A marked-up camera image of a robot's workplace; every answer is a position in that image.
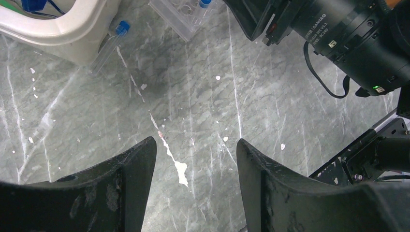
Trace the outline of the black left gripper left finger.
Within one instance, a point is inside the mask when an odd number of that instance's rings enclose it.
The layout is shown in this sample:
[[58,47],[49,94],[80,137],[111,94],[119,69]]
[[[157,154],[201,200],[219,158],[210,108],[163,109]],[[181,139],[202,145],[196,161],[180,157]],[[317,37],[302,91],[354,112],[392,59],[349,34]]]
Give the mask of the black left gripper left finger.
[[1,182],[3,232],[139,232],[157,156],[147,137],[127,151],[55,182]]

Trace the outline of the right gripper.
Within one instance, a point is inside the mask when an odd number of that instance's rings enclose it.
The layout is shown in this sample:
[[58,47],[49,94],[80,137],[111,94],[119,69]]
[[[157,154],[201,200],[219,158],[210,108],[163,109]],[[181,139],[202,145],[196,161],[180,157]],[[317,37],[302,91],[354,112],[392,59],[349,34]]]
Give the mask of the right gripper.
[[357,96],[385,95],[410,83],[410,3],[407,0],[224,0],[254,41],[274,15],[264,42],[292,31],[359,85]]

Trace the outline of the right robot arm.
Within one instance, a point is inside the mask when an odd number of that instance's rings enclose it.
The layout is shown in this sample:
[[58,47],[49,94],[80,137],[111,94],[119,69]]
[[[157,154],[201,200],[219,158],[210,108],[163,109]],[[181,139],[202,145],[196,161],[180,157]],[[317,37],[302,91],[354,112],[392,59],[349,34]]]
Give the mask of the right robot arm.
[[308,49],[329,59],[359,85],[367,98],[400,89],[397,114],[410,116],[410,3],[407,0],[228,0],[246,37],[264,35],[279,44],[291,32],[304,40],[303,53],[317,76]]

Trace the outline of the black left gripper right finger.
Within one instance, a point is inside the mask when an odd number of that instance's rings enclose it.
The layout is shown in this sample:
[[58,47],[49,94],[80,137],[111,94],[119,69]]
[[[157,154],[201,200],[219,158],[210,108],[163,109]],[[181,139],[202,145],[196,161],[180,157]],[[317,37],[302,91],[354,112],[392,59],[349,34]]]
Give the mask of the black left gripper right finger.
[[250,232],[407,232],[410,186],[363,182],[337,187],[303,176],[244,139],[236,148]]

